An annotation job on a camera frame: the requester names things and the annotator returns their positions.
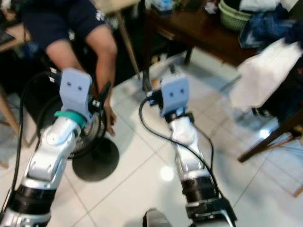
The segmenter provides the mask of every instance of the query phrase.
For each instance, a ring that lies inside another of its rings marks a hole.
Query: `black joint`
[[[186,207],[188,217],[195,223],[204,223],[210,219],[225,219],[222,214],[218,214],[218,211],[221,210],[227,212],[228,217],[234,224],[234,222],[237,220],[237,217],[229,201],[225,198],[205,201],[194,207]]]
[[[182,193],[186,196],[188,203],[217,198],[217,191],[210,176],[182,181]]]
[[[56,190],[33,189],[19,186],[10,208],[25,214],[47,214],[55,198]]]

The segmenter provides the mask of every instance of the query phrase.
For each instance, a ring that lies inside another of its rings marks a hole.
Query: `wooden table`
[[[176,11],[169,17],[160,17],[150,10],[146,13],[145,27],[143,88],[146,91],[151,89],[149,66],[154,32],[187,44],[189,49],[185,63],[189,63],[194,46],[234,66],[256,54],[255,50],[241,49],[238,43],[239,34],[223,27],[219,15],[207,14],[204,4],[197,12]]]

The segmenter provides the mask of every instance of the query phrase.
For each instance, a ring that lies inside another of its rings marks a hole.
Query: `robotic arm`
[[[92,100],[89,97],[91,83],[88,74],[74,69],[63,71],[62,110],[55,114],[55,123],[43,132],[18,190],[8,194],[0,215],[0,227],[45,227],[49,222],[50,207],[67,158],[85,124],[92,121],[89,109],[100,112],[109,91],[110,83],[101,92],[104,100]]]
[[[192,113],[185,111],[189,100],[188,80],[186,76],[178,74],[174,67],[171,67],[171,73],[170,76],[162,79],[160,88],[149,92],[142,102],[139,110],[142,124],[150,132],[172,142],[176,151],[175,164],[183,188],[182,193],[187,200],[187,215],[194,224],[199,225],[207,220],[223,218],[230,227],[235,227],[237,218],[232,207],[219,190],[212,168],[205,163],[199,149],[194,117]],[[171,138],[154,132],[144,122],[142,107],[147,101],[150,105],[159,106],[160,116],[165,118],[172,131]],[[147,223],[150,223],[148,227],[171,226],[164,220],[165,216],[155,210],[148,211],[145,218]]]

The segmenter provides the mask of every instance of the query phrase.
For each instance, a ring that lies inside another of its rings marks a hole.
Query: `green basket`
[[[221,22],[222,24],[230,30],[233,31],[241,31],[246,22],[250,19],[250,13],[243,13],[241,11],[237,11],[221,0],[219,4],[219,9],[221,11]]]

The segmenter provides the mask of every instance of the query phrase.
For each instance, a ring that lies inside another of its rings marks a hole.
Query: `hand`
[[[115,136],[116,134],[113,129],[113,126],[117,121],[117,116],[109,104],[104,104],[104,110],[107,116],[107,131],[111,136]]]

